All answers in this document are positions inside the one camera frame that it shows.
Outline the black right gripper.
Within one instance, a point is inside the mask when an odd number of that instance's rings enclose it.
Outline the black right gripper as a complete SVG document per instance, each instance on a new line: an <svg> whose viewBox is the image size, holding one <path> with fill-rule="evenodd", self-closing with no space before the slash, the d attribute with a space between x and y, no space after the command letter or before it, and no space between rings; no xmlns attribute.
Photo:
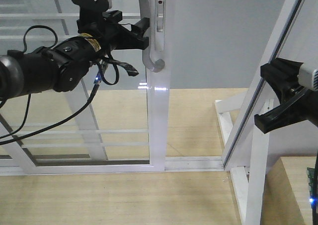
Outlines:
<svg viewBox="0 0 318 225"><path fill-rule="evenodd" d="M254 124L264 134L305 120L318 124L318 91L299 85L303 63L275 58L260 67L260 75L271 86L280 105L254 115Z"/></svg>

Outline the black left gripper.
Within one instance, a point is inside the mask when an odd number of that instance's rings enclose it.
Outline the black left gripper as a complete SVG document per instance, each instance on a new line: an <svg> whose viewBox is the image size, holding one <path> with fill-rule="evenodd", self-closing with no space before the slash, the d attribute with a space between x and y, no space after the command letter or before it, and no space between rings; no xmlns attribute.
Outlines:
<svg viewBox="0 0 318 225"><path fill-rule="evenodd" d="M77 20L78 33L86 39L77 39L76 46L87 53L100 50L145 50L149 46L149 37L130 38L129 30L121 26L123 13L119 10L97 12L80 10ZM150 19L143 17L131 25L131 31L144 34L150 27Z"/></svg>

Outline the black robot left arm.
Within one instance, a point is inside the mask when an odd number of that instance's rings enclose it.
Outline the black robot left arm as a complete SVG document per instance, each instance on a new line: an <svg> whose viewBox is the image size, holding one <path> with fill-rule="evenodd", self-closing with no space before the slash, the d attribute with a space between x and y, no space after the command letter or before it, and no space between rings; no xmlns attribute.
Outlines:
<svg viewBox="0 0 318 225"><path fill-rule="evenodd" d="M150 26L147 17L128 30L119 22L122 12L79 11L78 36L31 53L8 50L0 58L0 98L11 99L53 89L73 90L92 64L100 61L123 67L129 76L138 71L126 62L112 58L112 50L140 49L149 46L144 33Z"/></svg>

